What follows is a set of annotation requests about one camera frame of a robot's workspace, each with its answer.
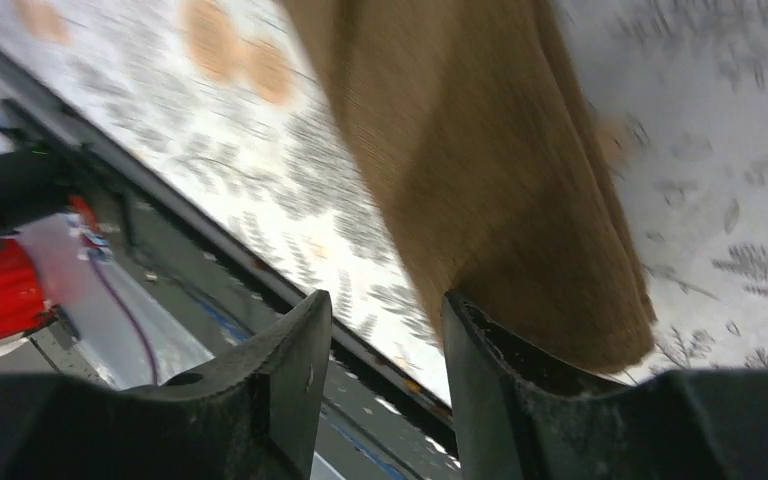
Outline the brown cloth napkin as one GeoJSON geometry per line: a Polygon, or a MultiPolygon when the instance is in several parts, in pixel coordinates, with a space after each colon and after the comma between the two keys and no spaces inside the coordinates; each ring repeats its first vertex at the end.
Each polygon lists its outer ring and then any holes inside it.
{"type": "Polygon", "coordinates": [[[548,1],[287,1],[418,301],[582,369],[654,347],[640,261],[548,1]]]}

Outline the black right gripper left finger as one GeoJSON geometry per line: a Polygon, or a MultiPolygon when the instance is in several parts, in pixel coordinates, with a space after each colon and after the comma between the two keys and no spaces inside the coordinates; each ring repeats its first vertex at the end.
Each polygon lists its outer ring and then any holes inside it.
{"type": "Polygon", "coordinates": [[[318,290],[160,386],[0,374],[0,479],[306,479],[331,330],[318,290]]]}

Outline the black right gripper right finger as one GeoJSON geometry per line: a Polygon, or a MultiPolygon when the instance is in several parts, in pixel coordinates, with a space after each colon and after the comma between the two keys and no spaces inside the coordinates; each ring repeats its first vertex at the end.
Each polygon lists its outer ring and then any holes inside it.
{"type": "Polygon", "coordinates": [[[768,369],[671,370],[626,386],[444,296],[467,479],[768,479],[768,369]]]}

